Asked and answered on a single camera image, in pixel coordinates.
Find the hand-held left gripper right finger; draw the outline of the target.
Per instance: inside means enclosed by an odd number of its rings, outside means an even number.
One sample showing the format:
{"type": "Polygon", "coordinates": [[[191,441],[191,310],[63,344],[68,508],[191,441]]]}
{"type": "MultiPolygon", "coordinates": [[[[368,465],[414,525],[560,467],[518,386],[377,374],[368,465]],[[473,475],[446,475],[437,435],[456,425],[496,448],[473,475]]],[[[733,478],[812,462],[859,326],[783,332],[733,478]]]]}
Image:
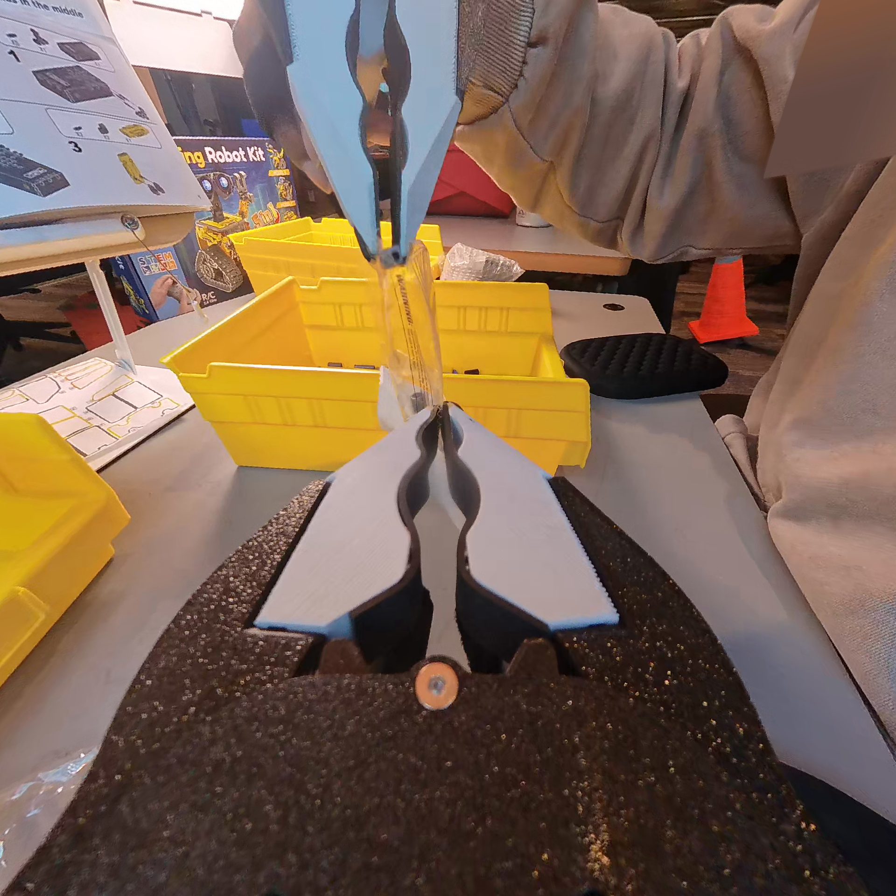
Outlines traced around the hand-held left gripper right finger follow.
{"type": "Polygon", "coordinates": [[[457,545],[462,633],[475,644],[520,644],[619,624],[552,477],[454,405],[442,410],[442,442],[465,520],[457,545]]]}

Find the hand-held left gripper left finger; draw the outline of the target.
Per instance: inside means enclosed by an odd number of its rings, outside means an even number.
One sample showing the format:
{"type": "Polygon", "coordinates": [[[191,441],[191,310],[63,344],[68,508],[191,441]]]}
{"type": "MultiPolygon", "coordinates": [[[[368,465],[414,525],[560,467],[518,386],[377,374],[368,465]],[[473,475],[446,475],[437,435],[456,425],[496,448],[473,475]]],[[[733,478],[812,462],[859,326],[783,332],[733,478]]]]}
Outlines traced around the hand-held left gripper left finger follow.
{"type": "Polygon", "coordinates": [[[421,598],[415,517],[429,496],[439,413],[425,409],[326,480],[255,626],[397,640],[421,598]]]}

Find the yellow bin with bricks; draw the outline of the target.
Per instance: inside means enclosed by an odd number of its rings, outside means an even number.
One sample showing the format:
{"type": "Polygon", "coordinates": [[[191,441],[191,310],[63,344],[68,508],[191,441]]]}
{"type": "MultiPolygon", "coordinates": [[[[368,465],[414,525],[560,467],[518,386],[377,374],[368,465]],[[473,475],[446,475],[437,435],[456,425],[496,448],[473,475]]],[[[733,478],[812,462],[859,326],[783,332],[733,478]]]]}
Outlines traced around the yellow bin with bricks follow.
{"type": "MultiPolygon", "coordinates": [[[[169,354],[241,466],[333,471],[385,432],[375,284],[290,277],[169,354]]],[[[583,466],[588,385],[566,375],[547,286],[437,281],[447,400],[541,466],[583,466]]]]}
{"type": "Polygon", "coordinates": [[[288,277],[314,287],[324,278],[369,280],[375,275],[343,218],[298,218],[246,230],[231,242],[256,295],[288,277]]]}

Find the small clear bag white label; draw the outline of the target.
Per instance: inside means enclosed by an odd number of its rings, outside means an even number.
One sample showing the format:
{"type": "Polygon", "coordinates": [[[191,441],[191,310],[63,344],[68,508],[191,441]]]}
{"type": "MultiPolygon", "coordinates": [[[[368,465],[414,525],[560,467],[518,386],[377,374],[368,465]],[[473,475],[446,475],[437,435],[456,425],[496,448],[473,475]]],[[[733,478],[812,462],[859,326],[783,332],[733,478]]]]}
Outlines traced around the small clear bag white label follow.
{"type": "MultiPolygon", "coordinates": [[[[382,291],[379,323],[385,346],[377,416],[381,428],[390,431],[443,398],[442,358],[432,264],[422,243],[413,244],[405,263],[384,250],[374,268],[382,291]]],[[[440,435],[436,442],[428,471],[429,496],[415,521],[422,582],[434,606],[427,655],[446,656],[469,670],[455,610],[456,548],[463,518],[450,494],[440,435]]]]}

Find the yellow storage bin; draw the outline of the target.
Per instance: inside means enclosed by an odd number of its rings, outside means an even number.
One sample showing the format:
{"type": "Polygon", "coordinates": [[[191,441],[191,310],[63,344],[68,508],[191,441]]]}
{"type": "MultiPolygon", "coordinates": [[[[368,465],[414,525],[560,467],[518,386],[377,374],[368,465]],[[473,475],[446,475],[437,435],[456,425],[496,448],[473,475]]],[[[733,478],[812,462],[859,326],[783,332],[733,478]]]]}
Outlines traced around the yellow storage bin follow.
{"type": "Polygon", "coordinates": [[[130,517],[50,423],[1,415],[1,682],[111,560],[130,517]]]}

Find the grey desk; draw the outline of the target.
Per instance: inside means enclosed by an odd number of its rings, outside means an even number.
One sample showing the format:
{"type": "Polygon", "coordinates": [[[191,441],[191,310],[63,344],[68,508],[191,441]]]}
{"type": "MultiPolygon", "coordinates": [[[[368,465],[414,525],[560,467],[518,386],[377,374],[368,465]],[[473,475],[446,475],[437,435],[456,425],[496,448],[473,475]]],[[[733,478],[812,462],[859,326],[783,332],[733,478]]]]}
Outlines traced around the grey desk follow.
{"type": "MultiPolygon", "coordinates": [[[[894,754],[695,395],[591,399],[569,480],[685,592],[778,757],[894,821],[894,754]]],[[[131,516],[115,556],[2,685],[2,793],[99,745],[196,588],[315,471],[240,468],[196,410],[102,471],[131,516]]]]}

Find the wooden edged background desk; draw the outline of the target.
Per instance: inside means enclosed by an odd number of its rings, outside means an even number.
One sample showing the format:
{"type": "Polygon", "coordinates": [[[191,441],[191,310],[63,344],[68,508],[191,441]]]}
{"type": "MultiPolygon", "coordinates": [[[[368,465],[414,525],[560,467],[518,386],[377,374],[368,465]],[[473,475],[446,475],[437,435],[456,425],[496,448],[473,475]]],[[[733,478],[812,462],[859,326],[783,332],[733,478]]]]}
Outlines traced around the wooden edged background desk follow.
{"type": "Polygon", "coordinates": [[[508,257],[525,270],[621,277],[631,259],[554,228],[518,226],[515,218],[431,216],[445,248],[460,243],[508,257]]]}

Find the person's right hand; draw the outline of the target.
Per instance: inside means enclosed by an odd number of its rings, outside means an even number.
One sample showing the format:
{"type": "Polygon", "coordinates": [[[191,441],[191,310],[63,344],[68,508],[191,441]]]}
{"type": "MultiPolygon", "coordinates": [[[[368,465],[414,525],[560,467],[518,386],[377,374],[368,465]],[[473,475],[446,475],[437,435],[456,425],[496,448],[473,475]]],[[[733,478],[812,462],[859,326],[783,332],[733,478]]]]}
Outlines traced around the person's right hand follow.
{"type": "Polygon", "coordinates": [[[303,134],[287,79],[292,63],[288,22],[282,1],[245,1],[233,28],[243,67],[245,92],[263,130],[325,193],[332,188],[314,148],[303,134]]]}

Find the printed toy box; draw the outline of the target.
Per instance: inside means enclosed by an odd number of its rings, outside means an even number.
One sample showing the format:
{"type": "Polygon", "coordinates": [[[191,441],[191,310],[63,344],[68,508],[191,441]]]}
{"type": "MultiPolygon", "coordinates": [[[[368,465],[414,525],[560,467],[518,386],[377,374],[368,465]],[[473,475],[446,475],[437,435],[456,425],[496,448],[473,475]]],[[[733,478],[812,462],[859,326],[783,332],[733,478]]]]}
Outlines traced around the printed toy box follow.
{"type": "Polygon", "coordinates": [[[178,244],[118,256],[111,265],[137,317],[153,323],[252,292],[235,235],[297,218],[285,152],[267,138],[178,138],[177,148],[210,203],[178,244]]]}

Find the white studio softbox light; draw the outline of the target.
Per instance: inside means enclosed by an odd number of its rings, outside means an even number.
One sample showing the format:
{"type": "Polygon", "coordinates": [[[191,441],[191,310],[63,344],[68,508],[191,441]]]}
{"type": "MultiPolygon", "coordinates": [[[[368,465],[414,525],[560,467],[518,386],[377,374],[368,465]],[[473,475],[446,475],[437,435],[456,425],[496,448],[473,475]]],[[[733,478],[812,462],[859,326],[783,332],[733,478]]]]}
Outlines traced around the white studio softbox light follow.
{"type": "Polygon", "coordinates": [[[242,1],[105,1],[133,66],[240,78],[232,25],[242,1]]]}

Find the black wrist rest pad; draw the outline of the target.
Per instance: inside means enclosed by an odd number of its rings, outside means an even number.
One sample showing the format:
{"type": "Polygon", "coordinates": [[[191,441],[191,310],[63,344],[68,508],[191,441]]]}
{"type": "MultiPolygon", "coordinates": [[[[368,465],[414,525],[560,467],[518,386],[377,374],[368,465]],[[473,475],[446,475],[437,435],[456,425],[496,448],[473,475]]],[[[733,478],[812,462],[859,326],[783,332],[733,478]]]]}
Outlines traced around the black wrist rest pad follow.
{"type": "Polygon", "coordinates": [[[650,399],[722,386],[728,367],[697,342],[643,332],[579,340],[559,355],[566,374],[608,399],[650,399]]]}

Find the instruction booklet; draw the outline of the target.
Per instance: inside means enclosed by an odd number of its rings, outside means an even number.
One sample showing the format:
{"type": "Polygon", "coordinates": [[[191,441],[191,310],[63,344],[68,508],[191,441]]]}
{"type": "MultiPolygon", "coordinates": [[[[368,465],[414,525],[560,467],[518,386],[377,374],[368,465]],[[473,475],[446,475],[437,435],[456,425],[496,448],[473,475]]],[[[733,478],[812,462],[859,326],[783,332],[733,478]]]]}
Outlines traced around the instruction booklet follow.
{"type": "Polygon", "coordinates": [[[1,3],[3,228],[208,199],[99,2],[1,3]]]}

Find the white printed sheet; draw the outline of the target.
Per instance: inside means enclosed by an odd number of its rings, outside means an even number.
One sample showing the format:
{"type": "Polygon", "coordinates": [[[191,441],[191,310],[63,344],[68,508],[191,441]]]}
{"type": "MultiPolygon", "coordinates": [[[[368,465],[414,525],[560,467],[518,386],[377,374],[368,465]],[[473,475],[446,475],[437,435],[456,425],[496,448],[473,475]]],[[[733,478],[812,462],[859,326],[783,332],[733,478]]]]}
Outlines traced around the white printed sheet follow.
{"type": "Polygon", "coordinates": [[[46,420],[95,471],[194,405],[169,370],[137,365],[131,371],[102,357],[76,359],[1,391],[2,412],[46,420]]]}

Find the beige booklet stand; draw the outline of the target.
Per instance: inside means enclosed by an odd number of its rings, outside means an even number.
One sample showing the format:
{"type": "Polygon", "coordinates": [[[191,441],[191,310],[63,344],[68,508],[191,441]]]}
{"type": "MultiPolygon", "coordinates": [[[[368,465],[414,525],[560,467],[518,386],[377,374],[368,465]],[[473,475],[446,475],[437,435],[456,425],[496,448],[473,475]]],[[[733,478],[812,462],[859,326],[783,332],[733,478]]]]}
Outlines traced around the beige booklet stand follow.
{"type": "Polygon", "coordinates": [[[136,371],[133,354],[118,317],[100,260],[173,245],[194,227],[191,210],[163,215],[134,216],[122,210],[89,218],[69,218],[40,226],[1,231],[1,274],[31,273],[71,263],[83,263],[106,320],[118,364],[136,371]]]}

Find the orange traffic cone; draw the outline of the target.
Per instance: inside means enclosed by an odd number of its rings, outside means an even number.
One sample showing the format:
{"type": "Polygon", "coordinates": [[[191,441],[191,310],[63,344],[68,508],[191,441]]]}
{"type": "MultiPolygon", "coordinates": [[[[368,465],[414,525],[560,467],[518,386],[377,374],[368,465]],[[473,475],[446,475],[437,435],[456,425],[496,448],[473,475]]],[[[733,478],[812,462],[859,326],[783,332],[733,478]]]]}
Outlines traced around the orange traffic cone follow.
{"type": "Polygon", "coordinates": [[[701,345],[751,338],[760,333],[746,313],[744,277],[741,256],[715,259],[700,317],[688,324],[701,345]]]}

